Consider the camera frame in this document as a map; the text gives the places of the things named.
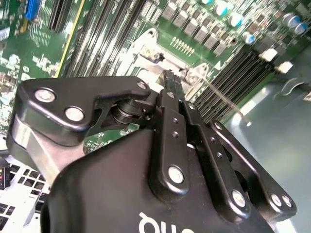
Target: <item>electronic component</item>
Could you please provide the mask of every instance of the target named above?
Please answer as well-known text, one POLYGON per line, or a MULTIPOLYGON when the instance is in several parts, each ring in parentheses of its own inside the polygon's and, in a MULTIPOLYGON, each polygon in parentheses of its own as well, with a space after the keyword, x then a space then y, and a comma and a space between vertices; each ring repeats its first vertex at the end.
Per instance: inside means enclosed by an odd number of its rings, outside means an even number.
POLYGON ((215 25, 212 29, 212 33, 217 34, 217 32, 219 31, 220 27, 215 25))
POLYGON ((254 42, 256 40, 254 35, 252 35, 249 32, 244 32, 243 35, 242 35, 242 39, 243 39, 244 43, 247 44, 247 45, 254 44, 254 42))
POLYGON ((10 35, 10 28, 0 30, 0 41, 5 40, 10 35))
POLYGON ((293 13, 288 13, 283 17, 282 24, 289 28, 294 28, 300 23, 300 17, 293 13))
POLYGON ((292 37, 290 35, 286 35, 284 38, 283 38, 283 42, 284 44, 288 45, 290 42, 292 41, 292 37))
POLYGON ((212 47, 216 44, 216 42, 217 42, 217 37, 211 34, 209 35, 208 39, 204 43, 204 46, 208 49, 212 49, 212 47))
POLYGON ((294 29, 294 33, 296 35, 301 35, 303 34, 306 30, 308 29, 308 26, 306 23, 299 23, 294 29))
POLYGON ((189 9, 189 7, 190 7, 190 4, 188 2, 185 2, 184 5, 181 7, 181 9, 183 11, 187 11, 189 9))
POLYGON ((243 16, 233 12, 229 15, 228 17, 228 23, 230 26, 232 27, 239 27, 242 25, 242 21, 243 21, 243 16))
POLYGON ((260 15, 257 17, 257 19, 256 19, 256 21, 257 21, 258 23, 261 23, 263 20, 264 20, 264 15, 262 15, 262 14, 260 14, 260 15))
POLYGON ((184 32, 187 35, 192 36, 195 30, 197 29, 197 27, 198 27, 198 22, 195 19, 192 19, 185 27, 184 32))
POLYGON ((207 16, 207 17, 203 20, 202 25, 205 26, 205 27, 207 27, 208 24, 209 24, 210 22, 212 22, 212 19, 211 19, 211 17, 208 17, 208 16, 207 16))
POLYGON ((228 5, 225 1, 220 0, 215 3, 213 10, 217 15, 223 16, 228 12, 228 5))
POLYGON ((251 34, 254 34, 255 32, 257 32, 258 30, 258 24, 256 23, 251 23, 249 25, 249 27, 247 28, 247 30, 251 33, 251 34))
POLYGON ((221 36, 222 40, 227 40, 227 38, 229 37, 229 34, 224 32, 223 35, 221 36))
POLYGON ((223 51, 227 48, 226 44, 224 42, 220 42, 219 45, 214 49, 213 53, 216 56, 219 56, 223 53, 223 51))
POLYGON ((276 67, 276 70, 281 72, 282 74, 286 74, 292 67, 293 67, 293 64, 289 61, 286 61, 286 62, 283 62, 278 67, 276 67))
POLYGON ((282 56, 286 53, 286 48, 284 48, 283 46, 279 45, 276 47, 276 51, 277 51, 277 54, 279 56, 282 56))
POLYGON ((277 55, 277 51, 275 49, 268 49, 262 54, 259 55, 263 60, 270 62, 277 55))
POLYGON ((29 0, 25 17, 28 20, 34 20, 37 17, 40 8, 40 0, 29 0))
POLYGON ((1 93, 7 93, 10 92, 11 88, 8 86, 1 86, 1 93))
POLYGON ((210 4, 210 3, 212 3, 213 2, 213 0, 202 0, 202 3, 203 4, 210 4))
POLYGON ((206 27, 202 26, 200 30, 197 32, 197 34, 195 35, 194 39, 197 42, 201 43, 206 37, 206 35, 207 35, 207 29, 206 27))
POLYGON ((4 190, 5 188, 11 185, 10 177, 10 165, 2 157, 0 157, 0 189, 4 190))
POLYGON ((271 22, 268 26, 268 30, 271 32, 274 32, 277 29, 277 24, 274 22, 271 22))
POLYGON ((200 16, 201 12, 196 9, 193 14, 192 14, 192 18, 197 19, 200 16))
POLYGON ((177 14, 175 20, 173 21, 173 24, 176 27, 181 28, 184 25, 184 23, 186 22, 187 18, 188 18, 187 13, 184 11, 181 11, 177 14))
POLYGON ((65 27, 73 0, 55 0, 50 17, 49 29, 60 33, 65 27))
POLYGON ((174 3, 170 2, 164 9, 164 11, 162 12, 162 17, 167 19, 167 20, 170 20, 173 15, 175 14, 175 11, 176 11, 177 7, 174 3))
POLYGON ((265 36, 261 41, 268 47, 271 47, 275 43, 274 40, 269 36, 265 36))

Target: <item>black memory slot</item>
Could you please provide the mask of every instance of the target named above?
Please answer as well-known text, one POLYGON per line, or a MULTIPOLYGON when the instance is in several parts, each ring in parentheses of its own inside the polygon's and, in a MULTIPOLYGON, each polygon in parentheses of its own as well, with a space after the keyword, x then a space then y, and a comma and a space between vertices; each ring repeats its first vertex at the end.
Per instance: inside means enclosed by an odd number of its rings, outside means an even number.
POLYGON ((130 9, 130 6, 132 4, 132 1, 130 0, 125 0, 121 7, 120 10, 115 14, 115 18, 113 22, 110 25, 110 29, 106 36, 104 37, 101 47, 98 52, 95 54, 95 58, 90 65, 90 69, 87 70, 87 72, 84 74, 85 76, 97 76, 98 75, 98 70, 100 69, 101 66, 101 61, 103 57, 106 55, 107 49, 109 46, 112 46, 112 41, 120 36, 122 31, 124 30, 124 19, 126 18, 126 14, 128 12, 128 9, 130 9))
MULTIPOLYGON (((258 55, 245 46, 221 71, 212 84, 231 102, 238 104, 273 68, 258 58, 258 55)), ((205 122, 211 119, 221 120, 232 108, 209 87, 194 103, 205 122)))
MULTIPOLYGON (((236 98, 239 97, 242 93, 243 90, 247 90, 247 88, 250 85, 250 82, 253 81, 258 81, 260 80, 260 77, 263 73, 263 67, 259 66, 259 64, 254 63, 255 66, 251 66, 250 69, 250 73, 247 75, 247 78, 242 79, 242 81, 235 86, 234 89, 232 89, 230 92, 228 92, 225 96, 234 104, 237 104, 235 102, 236 98)), ((228 108, 231 109, 230 106, 227 103, 224 103, 220 98, 218 99, 217 103, 213 103, 213 107, 211 108, 211 111, 209 112, 209 114, 206 114, 204 116, 204 118, 206 119, 211 119, 211 118, 215 118, 218 113, 222 110, 222 108, 228 108)))
MULTIPOLYGON (((81 66, 81 58, 83 58, 84 54, 85 54, 85 50, 88 48, 88 43, 91 40, 91 37, 93 35, 92 31, 93 29, 96 28, 97 23, 95 22, 96 20, 99 20, 100 17, 96 17, 95 13, 97 10, 97 7, 100 5, 101 0, 96 0, 92 7, 90 12, 88 13, 88 17, 86 19, 86 22, 83 26, 83 33, 81 35, 81 38, 79 38, 79 43, 76 45, 75 48, 75 53, 73 55, 72 58, 72 65, 70 65, 67 74, 70 77, 75 77, 77 75, 77 71, 81 66)), ((106 6, 107 1, 105 1, 105 3, 103 4, 104 7, 102 8, 104 10, 105 6, 106 6)))
POLYGON ((90 56, 94 51, 96 42, 99 40, 99 37, 101 33, 103 33, 105 30, 108 29, 109 25, 108 17, 112 13, 113 7, 115 5, 114 1, 107 1, 106 4, 103 7, 103 10, 101 11, 100 16, 97 18, 96 26, 94 31, 91 33, 91 38, 87 40, 86 38, 86 46, 84 47, 84 50, 82 52, 82 56, 80 58, 80 61, 77 65, 77 69, 75 72, 75 76, 83 76, 87 69, 87 64, 89 62, 90 56))
POLYGON ((63 31, 73 0, 56 0, 51 14, 49 29, 60 33, 63 31))
POLYGON ((101 75, 108 75, 110 68, 115 63, 115 61, 118 57, 118 54, 120 53, 122 47, 125 44, 125 41, 128 39, 128 36, 129 36, 136 20, 138 19, 145 3, 146 3, 146 0, 138 0, 135 3, 133 10, 131 11, 131 14, 129 16, 129 20, 127 21, 127 23, 125 25, 125 31, 123 32, 123 34, 120 37, 117 38, 116 45, 115 45, 112 53, 110 54, 109 58, 107 59, 107 62, 104 64, 104 67, 101 70, 101 75))

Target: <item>screw hole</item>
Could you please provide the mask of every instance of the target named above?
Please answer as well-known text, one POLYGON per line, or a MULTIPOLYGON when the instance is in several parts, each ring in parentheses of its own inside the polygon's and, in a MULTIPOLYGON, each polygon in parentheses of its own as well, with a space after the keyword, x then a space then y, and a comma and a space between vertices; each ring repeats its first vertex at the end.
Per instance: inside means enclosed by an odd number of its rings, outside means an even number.
POLYGON ((174 132, 173 132, 173 137, 174 137, 174 138, 178 138, 178 137, 179 137, 179 134, 178 134, 176 131, 174 131, 174 132))

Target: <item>white label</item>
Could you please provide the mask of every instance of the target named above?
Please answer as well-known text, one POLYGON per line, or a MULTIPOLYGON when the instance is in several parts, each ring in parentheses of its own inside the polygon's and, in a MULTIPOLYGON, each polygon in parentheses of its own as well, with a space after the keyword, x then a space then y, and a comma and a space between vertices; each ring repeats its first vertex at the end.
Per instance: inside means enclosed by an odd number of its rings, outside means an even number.
POLYGON ((311 102, 311 92, 307 94, 306 97, 303 98, 303 100, 311 102))
POLYGON ((0 41, 5 40, 10 35, 10 28, 0 30, 0 41))

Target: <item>green circuit board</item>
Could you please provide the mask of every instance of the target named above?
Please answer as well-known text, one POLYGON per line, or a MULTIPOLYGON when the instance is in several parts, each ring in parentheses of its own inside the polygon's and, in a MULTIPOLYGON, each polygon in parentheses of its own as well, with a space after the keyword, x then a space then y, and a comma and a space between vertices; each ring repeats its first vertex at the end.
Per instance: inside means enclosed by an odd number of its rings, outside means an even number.
MULTIPOLYGON (((77 45, 83 35, 91 35, 96 31, 96 20, 100 19, 100 11, 108 0, 74 0, 66 25, 61 32, 56 33, 49 28, 53 6, 56 0, 41 0, 37 17, 33 20, 25 18, 27 0, 0 1, 0 131, 6 132, 14 103, 16 88, 20 82, 31 78, 65 78, 72 65, 73 58, 79 52, 77 45)), ((125 1, 113 2, 107 25, 111 24, 118 13, 118 8, 125 1)), ((124 22, 130 15, 130 10, 138 0, 132 0, 128 12, 124 14, 124 22)), ((311 5, 307 0, 228 0, 228 9, 224 15, 215 12, 217 0, 203 4, 200 0, 147 0, 139 11, 135 24, 120 51, 127 51, 131 44, 150 28, 158 32, 157 43, 170 54, 189 67, 207 63, 209 72, 207 79, 213 80, 225 65, 244 45, 242 35, 251 32, 257 40, 269 37, 276 47, 284 50, 290 57, 296 57, 311 39, 305 33, 296 35, 282 24, 283 16, 288 12, 300 15, 306 23, 311 20, 311 5), (174 6, 173 16, 165 16, 168 7, 174 6), (185 22, 180 26, 176 18, 184 12, 185 22), (231 13, 243 17, 242 25, 232 27, 228 24, 231 13), (190 19, 197 23, 196 31, 186 31, 190 19), (205 41, 199 42, 195 35, 204 26, 207 33, 213 33, 217 42, 208 48, 205 41), (222 44, 225 48, 221 54, 215 53, 215 46, 222 44)), ((106 31, 100 31, 103 37, 106 31)), ((124 74, 137 75, 139 67, 133 68, 133 63, 124 74)), ((112 66, 107 74, 112 74, 117 66, 112 66)), ((87 147, 96 149, 135 130, 129 126, 123 131, 105 132, 91 137, 86 141, 87 147)))

